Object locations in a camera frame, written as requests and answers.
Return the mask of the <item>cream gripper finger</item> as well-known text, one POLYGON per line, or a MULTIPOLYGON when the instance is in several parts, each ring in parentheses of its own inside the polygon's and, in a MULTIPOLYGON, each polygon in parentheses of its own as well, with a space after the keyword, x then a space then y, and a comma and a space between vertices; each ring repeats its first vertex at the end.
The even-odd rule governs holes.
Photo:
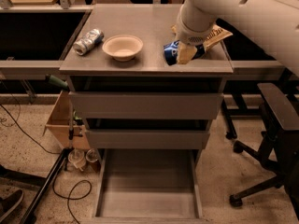
POLYGON ((186 45, 182 42, 178 42, 177 63, 178 64, 188 63, 194 57, 196 51, 197 51, 196 46, 186 45))

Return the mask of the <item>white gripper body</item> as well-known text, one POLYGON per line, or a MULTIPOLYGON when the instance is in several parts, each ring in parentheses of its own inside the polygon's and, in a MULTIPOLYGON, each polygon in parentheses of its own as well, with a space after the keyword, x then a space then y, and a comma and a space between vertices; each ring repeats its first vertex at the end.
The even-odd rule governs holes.
POLYGON ((177 40, 186 44, 197 46, 204 43, 210 34, 215 22, 186 22, 178 21, 176 24, 177 27, 177 40))

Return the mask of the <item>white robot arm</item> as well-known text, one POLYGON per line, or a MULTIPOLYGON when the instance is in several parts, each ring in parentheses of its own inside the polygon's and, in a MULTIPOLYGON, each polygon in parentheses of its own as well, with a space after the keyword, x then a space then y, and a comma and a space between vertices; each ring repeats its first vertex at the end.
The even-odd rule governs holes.
POLYGON ((221 18, 299 76, 299 0, 185 0, 177 39, 199 45, 221 18))

